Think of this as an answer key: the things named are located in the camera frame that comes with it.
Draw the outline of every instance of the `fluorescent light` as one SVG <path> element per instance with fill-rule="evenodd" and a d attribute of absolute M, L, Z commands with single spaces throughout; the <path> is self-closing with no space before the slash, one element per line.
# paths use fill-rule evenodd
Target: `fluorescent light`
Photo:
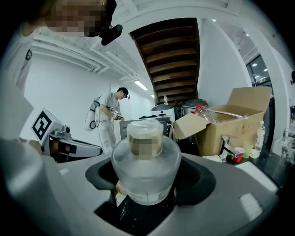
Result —
<path fill-rule="evenodd" d="M 147 91 L 147 87 L 144 86 L 139 80 L 135 80 L 134 83 L 136 83 L 139 87 L 141 87 L 144 91 Z"/>

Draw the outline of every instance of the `white pants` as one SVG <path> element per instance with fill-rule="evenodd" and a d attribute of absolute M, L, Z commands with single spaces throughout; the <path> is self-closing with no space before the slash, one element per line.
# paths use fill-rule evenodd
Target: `white pants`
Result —
<path fill-rule="evenodd" d="M 98 134 L 104 154 L 113 151 L 116 145 L 114 125 L 110 121 L 102 121 L 98 126 Z"/>

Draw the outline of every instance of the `wooden staircase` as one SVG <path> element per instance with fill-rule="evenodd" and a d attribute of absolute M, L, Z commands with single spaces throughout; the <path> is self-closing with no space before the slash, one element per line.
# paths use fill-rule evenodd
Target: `wooden staircase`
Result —
<path fill-rule="evenodd" d="M 130 33 L 153 84 L 155 102 L 198 97 L 200 41 L 195 18 L 157 22 Z"/>

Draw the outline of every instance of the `cardboard box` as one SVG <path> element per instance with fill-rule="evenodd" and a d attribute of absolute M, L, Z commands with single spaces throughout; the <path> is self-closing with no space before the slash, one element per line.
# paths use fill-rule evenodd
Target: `cardboard box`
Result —
<path fill-rule="evenodd" d="M 211 108 L 241 116 L 248 115 L 248 118 L 237 119 L 217 113 L 221 123 L 211 124 L 195 114 L 187 114 L 174 122 L 175 137 L 184 139 L 195 134 L 200 156 L 219 155 L 222 135 L 235 137 L 230 141 L 234 148 L 243 147 L 244 141 L 255 145 L 257 130 L 270 97 L 271 88 L 268 87 L 234 88 L 226 105 Z"/>

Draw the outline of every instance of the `person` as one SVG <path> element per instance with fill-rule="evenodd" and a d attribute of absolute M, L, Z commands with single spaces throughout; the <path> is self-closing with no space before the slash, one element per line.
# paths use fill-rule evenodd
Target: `person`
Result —
<path fill-rule="evenodd" d="M 104 94 L 99 99 L 100 107 L 95 112 L 99 118 L 98 133 L 104 153 L 111 152 L 116 145 L 113 114 L 109 111 L 108 107 L 113 107 L 117 112 L 121 113 L 118 100 L 127 98 L 128 93 L 127 88 L 119 88 L 116 93 Z"/>
<path fill-rule="evenodd" d="M 71 36 L 97 36 L 111 24 L 115 0 L 46 0 L 39 12 L 20 24 L 1 61 L 6 79 L 12 80 L 24 95 L 27 76 L 32 63 L 34 32 L 48 27 L 55 32 Z M 39 153 L 38 141 L 19 138 Z"/>

